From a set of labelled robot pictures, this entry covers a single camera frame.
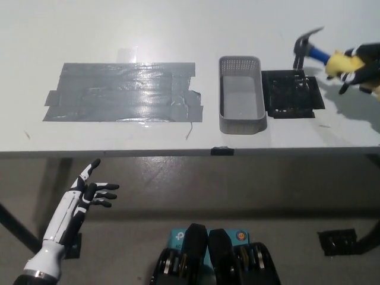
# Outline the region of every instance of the gray plastic basket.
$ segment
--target gray plastic basket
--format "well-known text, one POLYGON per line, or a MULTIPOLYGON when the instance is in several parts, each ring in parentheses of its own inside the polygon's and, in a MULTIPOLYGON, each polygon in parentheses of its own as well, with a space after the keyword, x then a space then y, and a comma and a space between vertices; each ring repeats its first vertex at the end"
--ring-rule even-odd
POLYGON ((224 56, 219 60, 219 127, 221 132, 253 135, 267 127, 260 60, 224 56))

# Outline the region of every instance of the metal table leg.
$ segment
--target metal table leg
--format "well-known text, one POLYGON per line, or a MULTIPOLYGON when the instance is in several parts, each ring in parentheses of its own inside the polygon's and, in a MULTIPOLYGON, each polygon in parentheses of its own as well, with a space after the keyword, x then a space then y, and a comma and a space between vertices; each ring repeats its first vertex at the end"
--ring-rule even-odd
POLYGON ((2 204, 0 204, 0 223, 34 254, 42 247, 42 241, 21 224, 2 204))

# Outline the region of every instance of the hammer head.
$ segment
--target hammer head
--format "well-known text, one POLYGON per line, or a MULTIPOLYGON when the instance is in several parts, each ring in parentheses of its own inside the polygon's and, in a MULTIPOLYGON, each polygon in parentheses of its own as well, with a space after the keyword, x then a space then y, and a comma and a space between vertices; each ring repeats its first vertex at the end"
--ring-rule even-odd
POLYGON ((312 34, 319 32, 320 30, 323 30, 323 27, 315 28, 314 30, 309 31, 306 34, 301 35, 296 40, 293 50, 294 54, 296 55, 296 58, 294 59, 293 63, 293 69, 300 70, 303 68, 303 60, 306 56, 309 55, 309 52, 313 47, 313 45, 309 43, 309 37, 312 34))

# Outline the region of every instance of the robotic forearm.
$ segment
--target robotic forearm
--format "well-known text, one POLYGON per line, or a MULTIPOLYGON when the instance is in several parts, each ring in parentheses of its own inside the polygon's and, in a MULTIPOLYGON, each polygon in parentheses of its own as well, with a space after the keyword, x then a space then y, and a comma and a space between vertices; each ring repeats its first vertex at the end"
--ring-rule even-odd
POLYGON ((103 198, 115 199, 117 196, 103 190, 115 190, 119 185, 86 184, 93 169, 99 164, 100 160, 97 159, 88 165, 70 190, 63 195, 43 237, 42 249, 28 261, 23 275, 17 278, 14 285, 56 284, 61 277, 61 261, 78 235, 89 207, 91 205, 111 207, 111 203, 103 198))

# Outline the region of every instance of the gray floor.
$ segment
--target gray floor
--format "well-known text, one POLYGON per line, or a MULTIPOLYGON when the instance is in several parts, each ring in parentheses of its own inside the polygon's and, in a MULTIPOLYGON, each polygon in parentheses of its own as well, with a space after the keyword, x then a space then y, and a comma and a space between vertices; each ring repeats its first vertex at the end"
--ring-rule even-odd
MULTIPOLYGON (((0 160, 0 201, 38 235, 89 162, 0 160)), ((191 222, 249 229, 282 284, 379 283, 380 249, 326 258, 316 234, 361 237, 376 222, 380 169, 363 156, 103 159, 92 181, 119 183, 119 198, 91 209, 82 256, 63 262, 60 284, 148 284, 170 229, 191 222)), ((0 253, 0 284, 11 284, 31 253, 1 226, 0 253)))

